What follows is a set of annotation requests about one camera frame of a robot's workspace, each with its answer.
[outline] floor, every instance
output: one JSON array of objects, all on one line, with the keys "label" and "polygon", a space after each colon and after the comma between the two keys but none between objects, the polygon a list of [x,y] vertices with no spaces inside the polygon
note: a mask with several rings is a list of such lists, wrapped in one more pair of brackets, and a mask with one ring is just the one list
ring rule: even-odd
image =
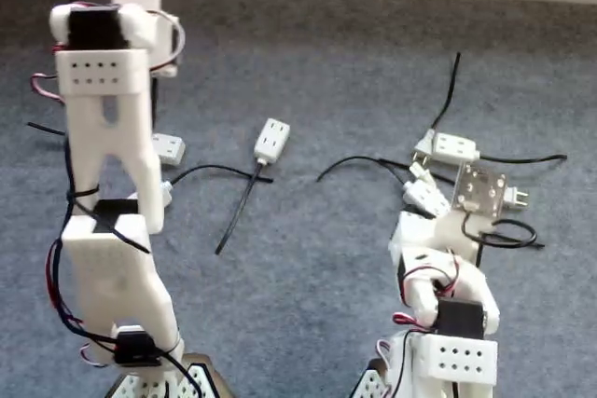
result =
[{"label": "floor", "polygon": [[[116,369],[78,358],[49,305],[44,262],[65,207],[63,110],[33,95],[52,72],[48,13],[64,0],[0,0],[0,384],[5,397],[102,397]],[[400,185],[366,163],[315,176],[353,154],[408,160],[445,97],[440,129],[481,152],[566,152],[565,164],[496,166],[530,192],[517,214],[543,252],[488,251],[500,306],[496,396],[591,397],[597,256],[597,7],[501,0],[164,0],[188,34],[184,65],[161,84],[157,131],[184,138],[184,167],[250,170],[267,117],[292,127],[221,256],[215,246],[244,189],[217,172],[174,190],[152,240],[187,350],[211,355],[240,397],[345,397],[404,310],[387,242]],[[166,171],[171,178],[176,171]],[[109,163],[107,197],[132,184]],[[65,263],[63,289],[74,304]]]}]

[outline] white plug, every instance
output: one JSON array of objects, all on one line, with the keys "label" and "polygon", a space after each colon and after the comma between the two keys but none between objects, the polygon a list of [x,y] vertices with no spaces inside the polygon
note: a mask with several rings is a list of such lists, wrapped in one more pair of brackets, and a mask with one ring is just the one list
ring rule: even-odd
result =
[{"label": "white plug", "polygon": [[403,199],[424,212],[441,216],[450,211],[450,203],[438,188],[429,185],[423,179],[404,184]]},{"label": "white plug", "polygon": [[290,126],[282,121],[268,118],[255,143],[255,157],[261,165],[275,163],[288,140]]},{"label": "white plug", "polygon": [[528,193],[520,191],[515,186],[508,186],[504,192],[504,205],[509,209],[524,209],[529,206],[528,197]]},{"label": "white plug", "polygon": [[[161,188],[161,199],[162,199],[162,202],[164,204],[164,209],[165,209],[172,202],[172,194],[170,192],[172,191],[173,187],[172,187],[172,184],[170,184],[170,182],[164,181],[160,184],[160,188]],[[137,195],[137,192],[135,191],[127,199],[139,199],[139,196]]]},{"label": "white plug", "polygon": [[472,140],[438,132],[433,141],[431,158],[451,165],[479,160],[480,153]]},{"label": "white plug", "polygon": [[421,179],[430,186],[437,187],[436,180],[431,175],[431,172],[423,168],[423,166],[419,162],[412,162],[409,171],[416,179]]},{"label": "white plug", "polygon": [[414,154],[424,157],[431,157],[433,153],[433,138],[436,135],[435,130],[427,130],[425,136],[414,147]]},{"label": "white plug", "polygon": [[167,134],[153,134],[153,147],[164,165],[177,167],[185,154],[185,142],[180,137]]}]

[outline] white plastic bracket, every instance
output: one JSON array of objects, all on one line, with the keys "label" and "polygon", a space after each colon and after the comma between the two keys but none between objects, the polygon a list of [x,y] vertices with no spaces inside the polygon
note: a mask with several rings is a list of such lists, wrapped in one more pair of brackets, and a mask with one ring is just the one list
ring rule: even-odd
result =
[{"label": "white plastic bracket", "polygon": [[[77,301],[88,331],[115,337],[118,322],[135,319],[153,337],[156,346],[171,350],[180,360],[184,342],[178,333],[172,299],[154,263],[145,218],[123,214],[116,230],[149,250],[145,254],[112,233],[94,233],[97,223],[87,215],[71,217],[62,241],[76,276]],[[91,342],[93,357],[111,364],[112,353]],[[171,364],[136,371],[144,376],[172,370]]]},{"label": "white plastic bracket", "polygon": [[414,345],[414,365],[420,377],[495,386],[497,342],[425,335]]},{"label": "white plastic bracket", "polygon": [[[186,378],[183,378],[178,385],[175,381],[168,381],[169,396],[171,398],[216,398],[218,396],[203,364],[193,364],[188,372],[201,388],[201,393],[197,394],[195,388]],[[165,392],[166,381],[150,383],[141,377],[128,375],[122,380],[112,396],[117,398],[152,398],[157,396],[161,398],[166,396]]]},{"label": "white plastic bracket", "polygon": [[351,398],[383,398],[385,390],[386,385],[380,374],[376,370],[367,370],[354,389]]}]

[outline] electrical socket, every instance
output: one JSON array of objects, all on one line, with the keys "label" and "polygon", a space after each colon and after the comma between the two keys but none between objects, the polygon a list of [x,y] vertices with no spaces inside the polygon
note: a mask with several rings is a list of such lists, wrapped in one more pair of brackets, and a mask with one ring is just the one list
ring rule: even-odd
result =
[{"label": "electrical socket", "polygon": [[431,158],[451,165],[479,160],[475,142],[457,135],[438,132],[433,141]]},{"label": "electrical socket", "polygon": [[153,134],[153,147],[164,165],[177,167],[185,154],[185,143],[180,137],[167,134]]},{"label": "electrical socket", "polygon": [[415,363],[422,377],[494,386],[497,382],[497,342],[424,335],[419,341]]},{"label": "electrical socket", "polygon": [[441,216],[450,211],[450,203],[437,187],[429,185],[424,179],[404,184],[403,199],[406,203],[433,214]]},{"label": "electrical socket", "polygon": [[255,157],[260,162],[275,163],[290,135],[290,125],[274,118],[268,118],[255,143]]}]

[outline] metal bracket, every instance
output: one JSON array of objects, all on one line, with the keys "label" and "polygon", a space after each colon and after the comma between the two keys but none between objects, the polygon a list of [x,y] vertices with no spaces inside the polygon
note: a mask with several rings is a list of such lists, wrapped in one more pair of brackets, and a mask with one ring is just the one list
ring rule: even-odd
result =
[{"label": "metal bracket", "polygon": [[497,219],[502,212],[506,175],[465,163],[460,167],[451,207]]}]

